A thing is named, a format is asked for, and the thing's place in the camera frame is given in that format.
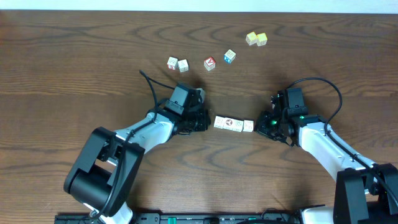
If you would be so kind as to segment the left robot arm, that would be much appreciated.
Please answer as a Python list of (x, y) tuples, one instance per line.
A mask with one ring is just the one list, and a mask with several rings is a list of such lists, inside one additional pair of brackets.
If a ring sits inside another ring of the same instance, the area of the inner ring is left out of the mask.
[(91, 212), (83, 221), (129, 223), (126, 199), (144, 154), (175, 135), (206, 131), (210, 125), (205, 91), (179, 83), (169, 99), (156, 102), (146, 117), (116, 131), (96, 128), (68, 173), (63, 189)]

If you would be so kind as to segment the block with red emblem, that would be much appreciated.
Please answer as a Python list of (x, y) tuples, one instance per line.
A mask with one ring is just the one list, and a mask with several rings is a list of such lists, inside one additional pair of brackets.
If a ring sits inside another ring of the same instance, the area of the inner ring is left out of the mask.
[(233, 118), (224, 118), (223, 129), (233, 130), (235, 126), (235, 120)]

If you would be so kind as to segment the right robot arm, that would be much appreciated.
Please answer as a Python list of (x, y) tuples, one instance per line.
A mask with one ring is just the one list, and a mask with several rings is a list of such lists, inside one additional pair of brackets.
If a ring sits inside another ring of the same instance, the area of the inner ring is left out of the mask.
[(332, 207), (301, 209), (301, 223), (397, 223), (397, 168), (377, 164), (344, 142), (320, 115), (309, 114), (299, 88), (279, 91), (255, 131), (311, 154), (336, 182)]

